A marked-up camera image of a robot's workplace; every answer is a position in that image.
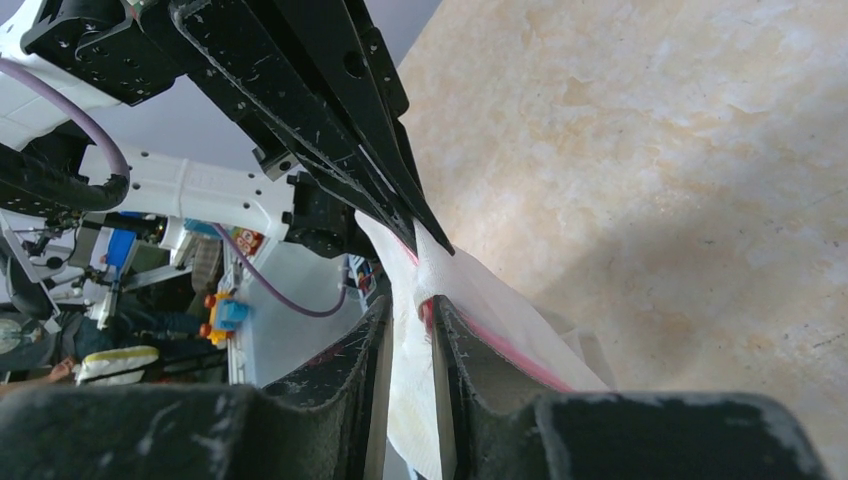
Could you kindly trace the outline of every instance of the tiled floor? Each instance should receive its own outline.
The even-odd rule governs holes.
[[[445,0],[401,75],[452,240],[625,389],[762,392],[848,478],[845,2]]]

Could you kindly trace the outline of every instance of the black metal bracket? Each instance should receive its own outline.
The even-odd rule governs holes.
[[[354,210],[324,191],[307,172],[289,175],[294,186],[292,211],[283,213],[289,225],[285,240],[303,245],[317,255],[336,258],[344,253],[375,259],[377,253],[354,218]]]
[[[325,190],[413,249],[418,219],[453,252],[421,192],[397,121],[408,102],[362,2],[159,1],[138,18],[193,80],[238,91],[236,108],[259,112]]]
[[[21,47],[127,105],[164,92],[182,74],[119,0],[46,0]]]

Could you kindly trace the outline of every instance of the red label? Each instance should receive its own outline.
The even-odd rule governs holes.
[[[255,255],[259,247],[262,246],[262,242],[265,241],[265,235],[245,228],[234,229],[232,236],[239,250],[247,256]]]

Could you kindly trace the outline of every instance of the person's hand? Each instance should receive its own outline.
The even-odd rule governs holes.
[[[48,375],[48,378],[50,379],[51,383],[58,382],[58,381],[62,380],[63,378],[67,377],[68,375],[70,375],[73,368],[74,368],[74,359],[71,358],[71,357],[68,357],[68,358],[62,360],[58,365],[53,367],[53,370],[50,371],[50,375]]]

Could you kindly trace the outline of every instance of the blue container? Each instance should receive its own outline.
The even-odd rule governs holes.
[[[121,212],[125,217],[140,218],[140,213]],[[135,243],[135,232],[128,230],[114,230],[109,237],[109,246],[106,249],[106,265],[115,267],[118,273],[124,269],[127,258]]]
[[[225,298],[215,306],[215,329],[227,332],[235,331],[239,324],[247,320],[250,308],[233,299]]]
[[[192,233],[206,235],[212,238],[221,238],[221,236],[218,235],[218,232],[216,232],[215,229],[212,228],[212,225],[209,225],[208,223],[203,223],[199,220],[192,220],[190,218],[186,219],[186,221],[183,223],[183,227],[185,227],[186,230]]]

